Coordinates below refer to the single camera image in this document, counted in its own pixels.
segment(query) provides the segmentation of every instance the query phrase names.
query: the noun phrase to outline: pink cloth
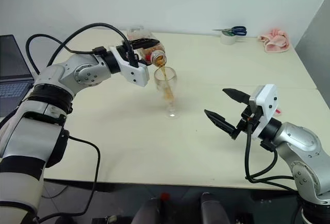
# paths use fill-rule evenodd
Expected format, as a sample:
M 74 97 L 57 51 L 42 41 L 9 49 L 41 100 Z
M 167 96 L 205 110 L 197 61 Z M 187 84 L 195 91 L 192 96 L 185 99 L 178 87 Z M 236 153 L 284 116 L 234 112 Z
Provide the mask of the pink cloth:
M 287 51 L 290 45 L 287 33 L 279 29 L 273 29 L 267 35 L 258 36 L 258 40 L 263 42 L 267 53 L 282 53 Z

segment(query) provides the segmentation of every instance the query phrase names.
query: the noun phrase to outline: white table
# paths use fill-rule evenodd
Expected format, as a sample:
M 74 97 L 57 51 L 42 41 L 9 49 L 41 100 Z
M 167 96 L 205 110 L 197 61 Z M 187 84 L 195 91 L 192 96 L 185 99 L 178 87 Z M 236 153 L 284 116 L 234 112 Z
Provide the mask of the white table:
M 293 49 L 266 54 L 255 39 L 224 46 L 213 36 L 155 35 L 166 47 L 168 66 L 177 71 L 178 119 L 164 116 L 165 105 L 152 77 L 141 88 L 116 74 L 79 92 L 73 101 L 65 128 L 100 148 L 99 182 L 271 188 L 244 179 L 246 135 L 233 141 L 204 114 L 204 109 L 215 111 L 237 124 L 245 105 L 231 100 L 223 88 L 251 94 L 259 84 L 276 83 L 282 109 L 278 119 L 313 130 L 330 153 L 329 109 Z M 118 42 L 112 32 L 94 29 L 69 46 L 89 50 Z M 57 62 L 69 55 L 63 51 Z M 149 69 L 152 75 L 155 68 Z M 252 172 L 265 168 L 273 157 L 259 143 L 252 145 Z M 62 161 L 47 169 L 45 178 L 92 181 L 95 165 L 93 148 L 69 141 Z M 290 175 L 290 170 L 279 159 L 268 175 Z M 294 187 L 288 180 L 282 183 Z

